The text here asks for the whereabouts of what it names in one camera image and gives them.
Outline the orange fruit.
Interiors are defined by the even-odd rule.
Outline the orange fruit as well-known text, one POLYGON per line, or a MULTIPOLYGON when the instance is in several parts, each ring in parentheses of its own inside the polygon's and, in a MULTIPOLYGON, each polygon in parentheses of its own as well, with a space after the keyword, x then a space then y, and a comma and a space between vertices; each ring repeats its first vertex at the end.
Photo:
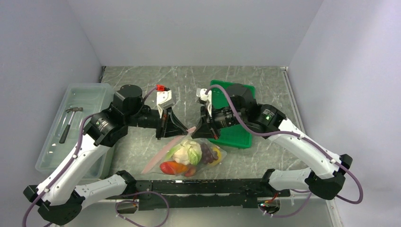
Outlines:
POLYGON ((215 166, 215 165, 219 164, 222 160, 222 153, 221 153, 220 149, 213 148, 212 149, 212 157, 213 157, 213 162, 210 165, 215 166))

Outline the dark red grape bunch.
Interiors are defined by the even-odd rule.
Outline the dark red grape bunch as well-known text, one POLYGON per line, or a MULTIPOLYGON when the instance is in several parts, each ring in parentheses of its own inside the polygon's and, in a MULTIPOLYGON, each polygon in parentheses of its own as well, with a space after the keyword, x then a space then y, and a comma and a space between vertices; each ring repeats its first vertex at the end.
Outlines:
POLYGON ((201 162, 204 165, 211 164, 213 162, 212 149, 206 143, 202 143, 200 148, 202 152, 201 162))

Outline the white green cabbage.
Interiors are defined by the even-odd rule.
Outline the white green cabbage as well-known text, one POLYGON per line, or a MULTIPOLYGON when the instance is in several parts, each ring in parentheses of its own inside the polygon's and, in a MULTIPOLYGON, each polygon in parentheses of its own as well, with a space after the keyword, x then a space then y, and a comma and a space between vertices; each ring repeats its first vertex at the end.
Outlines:
POLYGON ((198 142, 183 140, 167 152, 165 161, 172 160, 184 165, 197 165, 201 155, 201 146, 198 142))

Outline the clear zip top bag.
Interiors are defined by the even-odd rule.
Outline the clear zip top bag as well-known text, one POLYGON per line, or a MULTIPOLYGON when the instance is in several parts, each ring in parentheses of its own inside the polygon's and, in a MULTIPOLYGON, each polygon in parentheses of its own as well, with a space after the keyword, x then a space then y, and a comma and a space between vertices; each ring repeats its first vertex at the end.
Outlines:
POLYGON ((207 139, 193 139, 195 129, 192 127, 187 135, 174 137, 146 164, 141 174, 190 178, 222 164, 227 152, 207 139))

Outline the red orange mango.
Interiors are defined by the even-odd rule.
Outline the red orange mango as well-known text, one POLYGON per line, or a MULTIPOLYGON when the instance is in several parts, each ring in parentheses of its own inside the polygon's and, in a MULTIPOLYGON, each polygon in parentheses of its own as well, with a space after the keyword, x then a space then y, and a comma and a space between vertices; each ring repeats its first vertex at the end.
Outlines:
POLYGON ((183 175, 185 177, 192 177, 196 174, 197 168, 192 165, 184 165, 175 161, 166 161, 159 165, 162 173, 166 175, 183 175))

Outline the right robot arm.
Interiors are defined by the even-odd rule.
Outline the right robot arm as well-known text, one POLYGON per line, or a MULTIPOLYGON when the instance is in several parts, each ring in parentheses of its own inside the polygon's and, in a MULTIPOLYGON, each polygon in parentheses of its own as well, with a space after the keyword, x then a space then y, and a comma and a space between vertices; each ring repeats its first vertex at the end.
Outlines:
POLYGON ((257 103, 249 88, 241 84, 227 88, 215 85, 215 88, 223 93, 228 105, 214 108, 212 90, 198 89, 196 95, 202 107, 200 121, 192 133, 194 139, 217 140, 222 129, 241 125, 250 134, 279 144, 306 164, 301 170, 267 170, 260 185, 264 195, 291 189, 308 190, 325 200, 339 196, 352 164, 349 155, 337 155, 322 148, 279 109, 257 103))

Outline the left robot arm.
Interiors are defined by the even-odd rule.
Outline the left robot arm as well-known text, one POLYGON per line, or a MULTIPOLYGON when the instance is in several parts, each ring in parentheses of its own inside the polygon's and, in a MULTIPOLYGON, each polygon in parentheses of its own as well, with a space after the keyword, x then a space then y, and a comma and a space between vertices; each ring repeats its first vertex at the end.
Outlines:
POLYGON ((65 225, 93 203, 113 196, 128 199, 137 192, 136 179, 125 170, 95 183, 79 184, 89 168, 127 135, 129 127, 155 129, 157 139, 187 134, 173 113, 176 100, 171 89, 156 85, 153 91, 156 109, 145 104, 147 95, 140 87, 122 86, 106 109, 82 120, 76 145, 53 173, 24 189, 31 207, 38 207, 48 225, 65 225))

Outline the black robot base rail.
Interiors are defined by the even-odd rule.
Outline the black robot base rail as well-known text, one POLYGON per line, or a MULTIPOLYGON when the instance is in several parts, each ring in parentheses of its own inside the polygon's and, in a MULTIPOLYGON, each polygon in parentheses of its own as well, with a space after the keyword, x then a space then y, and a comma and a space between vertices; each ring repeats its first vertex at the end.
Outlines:
POLYGON ((111 196, 110 199, 136 198, 139 210, 165 208, 242 207, 257 208, 264 200, 289 197, 289 190, 274 191, 260 179, 138 180, 140 195, 111 196))

